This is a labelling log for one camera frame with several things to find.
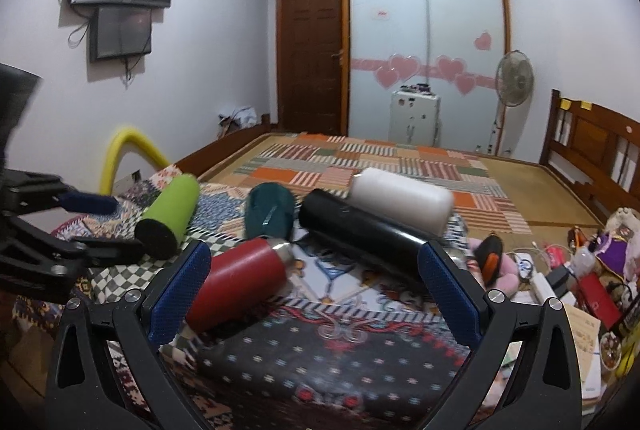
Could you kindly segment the frosted sliding wardrobe with hearts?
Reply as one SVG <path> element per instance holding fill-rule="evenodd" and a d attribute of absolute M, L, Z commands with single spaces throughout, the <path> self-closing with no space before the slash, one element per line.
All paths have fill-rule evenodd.
<path fill-rule="evenodd" d="M 349 135 L 389 141 L 392 94 L 427 83 L 440 97 L 436 147 L 488 154 L 503 0 L 349 0 L 348 22 Z"/>

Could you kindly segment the red box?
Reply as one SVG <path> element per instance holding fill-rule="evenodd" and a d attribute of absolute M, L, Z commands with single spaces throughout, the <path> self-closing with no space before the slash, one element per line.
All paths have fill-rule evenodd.
<path fill-rule="evenodd" d="M 605 329 L 611 329 L 622 314 L 620 314 L 620 310 L 606 292 L 597 274 L 591 272 L 582 276 L 578 280 L 578 287 L 589 312 L 600 320 Z"/>

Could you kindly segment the dark wooden door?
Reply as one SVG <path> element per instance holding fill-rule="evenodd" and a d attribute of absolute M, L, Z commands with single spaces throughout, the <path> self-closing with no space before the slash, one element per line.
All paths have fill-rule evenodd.
<path fill-rule="evenodd" d="M 342 0 L 277 0 L 279 124 L 342 132 Z"/>

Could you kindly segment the patchwork bed mat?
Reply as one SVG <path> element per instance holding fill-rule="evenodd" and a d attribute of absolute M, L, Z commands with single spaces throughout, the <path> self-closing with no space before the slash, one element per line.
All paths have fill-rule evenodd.
<path fill-rule="evenodd" d="M 345 198 L 403 194 L 437 188 L 449 209 L 472 231 L 529 235 L 512 200 L 475 155 L 430 146 L 322 134 L 267 134 L 201 175 L 203 182 L 250 188 L 287 187 L 297 198 L 320 188 Z"/>

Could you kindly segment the lime green bottle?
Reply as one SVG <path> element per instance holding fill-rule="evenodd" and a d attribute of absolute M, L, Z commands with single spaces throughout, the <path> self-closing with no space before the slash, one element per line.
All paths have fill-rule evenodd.
<path fill-rule="evenodd" d="M 199 197 L 200 183 L 196 177 L 180 174 L 142 214 L 134 237 L 150 258 L 168 260 L 178 254 Z"/>

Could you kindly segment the dark patterned blanket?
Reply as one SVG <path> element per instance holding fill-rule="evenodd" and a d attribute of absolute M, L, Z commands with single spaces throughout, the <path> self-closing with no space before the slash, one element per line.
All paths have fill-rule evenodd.
<path fill-rule="evenodd" d="M 280 299 L 164 347 L 216 429 L 414 429 L 469 355 L 436 306 L 367 311 Z"/>

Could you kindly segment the white cabinet appliance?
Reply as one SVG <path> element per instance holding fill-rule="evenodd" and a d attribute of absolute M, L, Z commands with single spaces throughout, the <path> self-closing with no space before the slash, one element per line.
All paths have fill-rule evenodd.
<path fill-rule="evenodd" d="M 427 83 L 403 84 L 390 100 L 390 142 L 436 146 L 439 137 L 440 97 Z"/>

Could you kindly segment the white bottle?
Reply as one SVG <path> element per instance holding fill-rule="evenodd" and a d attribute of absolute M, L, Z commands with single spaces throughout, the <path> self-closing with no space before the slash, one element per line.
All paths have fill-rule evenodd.
<path fill-rule="evenodd" d="M 363 169 L 352 178 L 347 200 L 437 236 L 445 234 L 454 212 L 454 194 L 445 187 L 375 168 Z"/>

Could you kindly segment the red bottle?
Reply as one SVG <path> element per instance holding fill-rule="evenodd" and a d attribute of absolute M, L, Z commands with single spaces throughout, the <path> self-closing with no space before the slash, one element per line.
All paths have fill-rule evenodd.
<path fill-rule="evenodd" d="M 202 334 L 253 309 L 276 294 L 294 263 L 292 245 L 284 239 L 258 237 L 213 257 L 186 324 Z"/>

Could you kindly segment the black orange computer mouse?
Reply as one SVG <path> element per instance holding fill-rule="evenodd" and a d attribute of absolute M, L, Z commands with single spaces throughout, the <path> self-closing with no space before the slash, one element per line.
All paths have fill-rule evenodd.
<path fill-rule="evenodd" d="M 482 274 L 486 286 L 492 285 L 497 280 L 502 254 L 502 239 L 495 234 L 487 236 L 473 249 L 473 256 L 480 268 L 480 274 Z"/>

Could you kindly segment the small black monitor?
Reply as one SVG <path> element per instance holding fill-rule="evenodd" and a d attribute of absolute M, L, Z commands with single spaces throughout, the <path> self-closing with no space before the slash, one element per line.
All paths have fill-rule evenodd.
<path fill-rule="evenodd" d="M 120 60 L 152 52 L 152 12 L 149 8 L 102 6 L 89 25 L 89 60 Z"/>

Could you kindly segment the purple cloth pouch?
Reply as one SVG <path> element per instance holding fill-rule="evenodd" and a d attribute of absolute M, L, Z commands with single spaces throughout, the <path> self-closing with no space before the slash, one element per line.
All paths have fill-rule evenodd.
<path fill-rule="evenodd" d="M 622 236 L 610 233 L 598 235 L 596 256 L 602 264 L 617 276 L 624 277 L 627 242 Z"/>

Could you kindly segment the wooden headboard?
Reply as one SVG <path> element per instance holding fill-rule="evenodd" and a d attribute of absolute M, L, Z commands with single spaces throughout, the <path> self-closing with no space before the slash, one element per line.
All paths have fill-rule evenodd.
<path fill-rule="evenodd" d="M 639 208 L 639 123 L 554 89 L 539 163 L 600 221 Z"/>

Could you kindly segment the standing electric fan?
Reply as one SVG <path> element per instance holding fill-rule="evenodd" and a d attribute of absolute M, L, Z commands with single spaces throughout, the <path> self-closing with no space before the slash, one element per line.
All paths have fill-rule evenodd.
<path fill-rule="evenodd" d="M 530 59 L 520 50 L 507 52 L 499 60 L 495 89 L 498 105 L 491 131 L 488 154 L 497 156 L 506 128 L 506 111 L 524 104 L 534 90 L 534 70 Z"/>

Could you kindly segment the black bottle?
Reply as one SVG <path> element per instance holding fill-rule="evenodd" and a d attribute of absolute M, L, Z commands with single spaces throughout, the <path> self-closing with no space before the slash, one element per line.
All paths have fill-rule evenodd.
<path fill-rule="evenodd" d="M 324 190 L 313 190 L 300 205 L 298 222 L 315 239 L 409 289 L 428 294 L 419 273 L 419 251 L 428 242 L 439 247 L 461 271 L 465 253 L 442 236 L 352 205 Z"/>

